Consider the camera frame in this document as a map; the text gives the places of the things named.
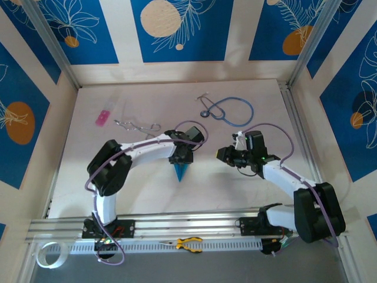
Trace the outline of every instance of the black mount bracket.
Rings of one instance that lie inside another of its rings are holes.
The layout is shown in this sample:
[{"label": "black mount bracket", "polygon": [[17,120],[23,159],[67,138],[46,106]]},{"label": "black mount bracket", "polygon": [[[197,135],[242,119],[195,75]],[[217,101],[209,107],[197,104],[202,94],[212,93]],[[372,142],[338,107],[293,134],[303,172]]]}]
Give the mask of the black mount bracket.
[{"label": "black mount bracket", "polygon": [[258,217],[239,218],[241,236],[283,236],[292,234],[292,231],[286,228],[270,225],[267,219],[266,211],[268,208],[277,205],[281,205],[281,203],[274,203],[272,205],[267,205],[260,208]]},{"label": "black mount bracket", "polygon": [[[83,239],[102,239],[107,238],[105,232],[99,226],[96,218],[92,214],[93,219],[86,219],[84,221],[84,228],[82,230]],[[125,219],[119,220],[116,219],[110,224],[106,225],[106,230],[114,238],[133,238],[135,233],[135,220]]]},{"label": "black mount bracket", "polygon": [[[135,220],[114,220],[106,225],[106,230],[115,238],[133,238],[135,233]],[[108,259],[114,256],[113,253],[101,253],[108,251],[116,251],[117,246],[111,242],[105,232],[99,226],[95,216],[92,213],[92,219],[84,221],[84,228],[82,229],[83,239],[96,239],[94,242],[94,251],[100,252],[99,257]]]}]

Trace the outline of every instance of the white tape roll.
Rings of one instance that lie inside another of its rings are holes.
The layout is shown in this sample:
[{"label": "white tape roll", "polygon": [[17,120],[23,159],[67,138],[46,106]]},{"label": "white tape roll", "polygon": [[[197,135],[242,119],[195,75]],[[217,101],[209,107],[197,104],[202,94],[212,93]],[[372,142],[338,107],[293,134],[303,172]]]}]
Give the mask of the white tape roll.
[{"label": "white tape roll", "polygon": [[[46,254],[47,254],[48,247],[55,244],[60,246],[60,256],[53,264],[48,264],[46,261]],[[42,268],[49,268],[49,269],[58,268],[62,266],[62,264],[67,260],[69,252],[70,252],[69,247],[63,242],[46,243],[45,245],[42,246],[42,248],[39,249],[37,253],[37,264]]]}]

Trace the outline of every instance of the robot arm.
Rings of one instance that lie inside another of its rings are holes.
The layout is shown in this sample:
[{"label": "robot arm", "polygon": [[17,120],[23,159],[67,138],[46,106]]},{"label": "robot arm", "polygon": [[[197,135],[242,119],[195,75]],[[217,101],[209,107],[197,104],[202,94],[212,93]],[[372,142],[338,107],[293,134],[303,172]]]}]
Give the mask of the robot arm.
[{"label": "robot arm", "polygon": [[342,211],[330,184],[317,184],[300,176],[287,166],[280,165],[280,159],[277,156],[268,154],[260,131],[251,131],[244,135],[246,149],[240,147],[239,133],[234,134],[233,138],[236,141],[236,147],[219,149],[217,158],[232,167],[250,166],[251,170],[262,179],[276,184],[293,199],[293,207],[277,203],[261,208],[258,225],[263,225],[263,229],[281,226],[297,231],[299,236],[308,243],[330,236],[325,217],[318,208],[310,186],[319,195],[335,234],[338,236],[345,231]]},{"label": "robot arm", "polygon": [[170,130],[164,134],[147,141],[140,141],[133,144],[118,144],[115,140],[109,140],[94,157],[87,170],[90,176],[111,156],[138,144],[145,146],[122,154],[109,163],[96,177],[92,183],[97,191],[97,211],[104,226],[116,220],[115,204],[117,192],[123,187],[129,171],[135,166],[150,162],[156,159],[168,158],[170,163],[188,164],[193,162],[193,151],[195,145],[183,142],[153,143],[158,140],[189,140],[192,142],[202,142],[204,136],[197,127],[192,127],[187,132]]}]

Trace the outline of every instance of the pink vial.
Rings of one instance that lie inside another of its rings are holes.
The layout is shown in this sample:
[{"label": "pink vial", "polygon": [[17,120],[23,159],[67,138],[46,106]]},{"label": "pink vial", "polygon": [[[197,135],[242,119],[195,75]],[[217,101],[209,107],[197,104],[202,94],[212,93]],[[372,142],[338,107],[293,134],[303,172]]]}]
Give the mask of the pink vial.
[{"label": "pink vial", "polygon": [[105,107],[102,109],[100,115],[98,115],[97,120],[95,121],[95,124],[98,127],[103,127],[109,118],[111,112],[115,108],[115,105],[117,103],[118,96],[112,95],[106,102]]}]

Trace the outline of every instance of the yellow pliers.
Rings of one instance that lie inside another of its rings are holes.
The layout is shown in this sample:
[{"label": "yellow pliers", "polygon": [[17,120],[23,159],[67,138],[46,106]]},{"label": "yellow pliers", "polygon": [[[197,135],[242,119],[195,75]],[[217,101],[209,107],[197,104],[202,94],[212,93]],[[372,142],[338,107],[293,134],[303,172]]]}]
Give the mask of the yellow pliers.
[{"label": "yellow pliers", "polygon": [[191,238],[187,238],[187,239],[178,239],[176,241],[162,241],[160,243],[163,244],[163,245],[167,245],[167,246],[176,246],[176,249],[185,249],[185,250],[192,252],[194,254],[199,254],[200,252],[203,251],[202,249],[191,249],[188,246],[184,245],[184,243],[188,243],[188,242],[191,242],[191,241],[202,242],[203,239],[198,238],[198,237],[191,237]]}]

